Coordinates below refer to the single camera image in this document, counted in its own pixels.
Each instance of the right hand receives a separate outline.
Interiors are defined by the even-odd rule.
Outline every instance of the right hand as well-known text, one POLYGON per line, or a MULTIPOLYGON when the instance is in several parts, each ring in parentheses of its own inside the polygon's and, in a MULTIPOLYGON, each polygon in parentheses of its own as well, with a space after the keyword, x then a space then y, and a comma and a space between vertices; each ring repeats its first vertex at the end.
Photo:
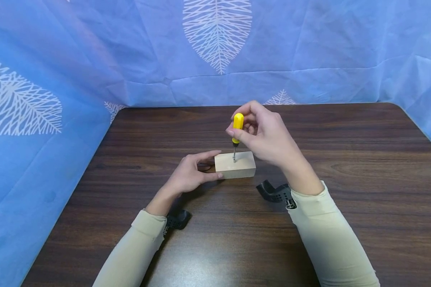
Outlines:
POLYGON ((280 168, 302 160, 299 147, 277 112, 270 112, 252 100, 239 107, 231 120, 228 135, 245 144, 261 160, 280 168), (243 130, 233 128, 233 117, 238 112, 245 116, 243 130))
POLYGON ((261 160, 279 167, 293 190, 307 195, 324 190, 278 113, 253 100, 239 107, 231 120, 228 135, 243 142, 261 160), (245 116, 242 130, 233 128, 233 117, 238 112, 245 116))

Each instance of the screwdriver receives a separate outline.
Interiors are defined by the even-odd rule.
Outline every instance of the screwdriver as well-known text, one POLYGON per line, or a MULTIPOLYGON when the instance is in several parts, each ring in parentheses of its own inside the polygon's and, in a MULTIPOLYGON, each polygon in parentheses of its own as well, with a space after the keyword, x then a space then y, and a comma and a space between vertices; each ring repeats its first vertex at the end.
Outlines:
MULTIPOLYGON (((244 125, 244 115, 242 113, 237 113, 233 118, 233 128, 234 129, 243 129, 244 125)), ((231 141, 233 142, 233 162, 236 163, 236 148, 239 145, 239 141, 235 138, 232 138, 231 141)))

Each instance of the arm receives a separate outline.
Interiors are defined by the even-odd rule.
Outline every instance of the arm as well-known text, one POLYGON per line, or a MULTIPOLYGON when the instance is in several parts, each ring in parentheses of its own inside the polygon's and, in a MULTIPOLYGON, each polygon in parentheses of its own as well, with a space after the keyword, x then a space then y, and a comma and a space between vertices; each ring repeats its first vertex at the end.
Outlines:
POLYGON ((243 130, 227 128, 255 156, 280 167, 297 208, 289 210, 321 286, 379 286, 361 243, 292 139, 279 114, 252 101, 238 108, 243 130))
POLYGON ((321 286, 380 286, 355 233, 330 197, 292 191, 297 208, 288 210, 313 263, 321 286))
POLYGON ((113 249, 99 272, 94 287, 139 286, 156 251, 163 242, 166 216, 174 199, 194 190, 200 184, 222 178, 221 173, 198 171, 200 163, 221 151, 188 155, 180 161, 165 185, 157 192, 145 210, 141 210, 131 228, 113 249))

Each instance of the screwdriver shaft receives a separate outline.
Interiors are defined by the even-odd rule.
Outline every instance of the screwdriver shaft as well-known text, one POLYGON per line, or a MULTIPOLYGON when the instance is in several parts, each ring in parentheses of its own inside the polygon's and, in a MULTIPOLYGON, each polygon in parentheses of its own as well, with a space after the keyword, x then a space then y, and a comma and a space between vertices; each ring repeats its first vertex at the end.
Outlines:
POLYGON ((236 146, 233 148, 233 162, 236 163, 236 146))

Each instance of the forearm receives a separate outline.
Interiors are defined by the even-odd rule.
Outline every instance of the forearm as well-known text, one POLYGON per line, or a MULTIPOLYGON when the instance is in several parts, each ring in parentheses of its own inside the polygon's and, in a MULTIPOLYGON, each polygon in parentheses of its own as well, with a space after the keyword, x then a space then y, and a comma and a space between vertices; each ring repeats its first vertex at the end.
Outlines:
POLYGON ((140 211, 131 228, 110 253, 93 286, 139 286, 163 242, 165 226, 165 217, 140 211))
POLYGON ((280 168, 292 190, 306 195, 318 195, 324 190, 312 166, 300 151, 292 158, 285 157, 280 168))
POLYGON ((147 205, 145 211, 152 215, 166 217, 171 209, 172 203, 179 196, 180 193, 173 192, 171 188, 164 185, 147 205))
POLYGON ((297 208, 288 211, 321 286, 379 286, 361 243, 322 184, 316 196, 292 191, 297 208))

